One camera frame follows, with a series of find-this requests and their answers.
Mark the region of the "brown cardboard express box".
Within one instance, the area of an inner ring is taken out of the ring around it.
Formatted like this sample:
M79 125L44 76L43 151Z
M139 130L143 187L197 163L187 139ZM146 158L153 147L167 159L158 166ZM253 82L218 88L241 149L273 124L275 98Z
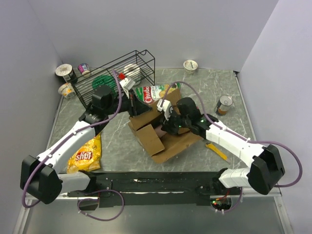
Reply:
M166 99L175 105L181 99L179 88L169 88L168 84L136 88L138 97L152 107L152 110L130 117L128 123L142 148L156 163L166 162L201 139L187 128L180 129L176 135L161 129L162 114L157 110L157 103L166 89L169 90Z

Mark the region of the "green Chuba cassava chips bag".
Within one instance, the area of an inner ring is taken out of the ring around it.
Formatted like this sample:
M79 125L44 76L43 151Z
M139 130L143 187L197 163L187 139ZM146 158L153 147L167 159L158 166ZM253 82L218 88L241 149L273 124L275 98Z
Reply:
M174 84L169 88L169 84L156 85L156 86L144 86L135 89L136 96L143 102L151 105L155 101L164 97L166 91L171 93L173 90L180 88L180 83Z

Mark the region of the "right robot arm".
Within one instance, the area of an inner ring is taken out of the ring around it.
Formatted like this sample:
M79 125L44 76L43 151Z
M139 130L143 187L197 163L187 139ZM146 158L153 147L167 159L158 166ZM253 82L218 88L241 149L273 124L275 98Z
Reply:
M163 131L176 135L181 128L188 128L193 134L225 148L246 164L245 168L222 169L213 182L216 193L222 195L232 187L250 187L267 195L284 175L282 159L275 146L250 143L217 118L201 113L190 97L180 99L176 106L161 99L157 110L164 114L161 120Z

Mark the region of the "yellow utility knife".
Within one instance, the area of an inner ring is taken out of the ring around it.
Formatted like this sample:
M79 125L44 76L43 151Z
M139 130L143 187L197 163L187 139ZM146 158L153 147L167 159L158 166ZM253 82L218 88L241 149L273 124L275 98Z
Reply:
M208 149L211 149L213 152L215 152L224 161L228 160L228 157L223 152L221 152L216 146L214 146L212 143L206 143L205 146Z

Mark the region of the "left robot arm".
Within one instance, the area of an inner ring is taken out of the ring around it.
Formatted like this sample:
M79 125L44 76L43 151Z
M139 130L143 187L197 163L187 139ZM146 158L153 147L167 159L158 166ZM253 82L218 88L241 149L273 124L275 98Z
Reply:
M61 174L61 168L86 142L97 136L118 113L131 117L152 110L133 91L122 91L115 97L107 85L99 86L86 111L73 128L56 144L37 157L27 156L21 165L20 187L23 195L30 194L44 204L53 202L59 194L81 191L86 196L96 192L96 176L86 171Z

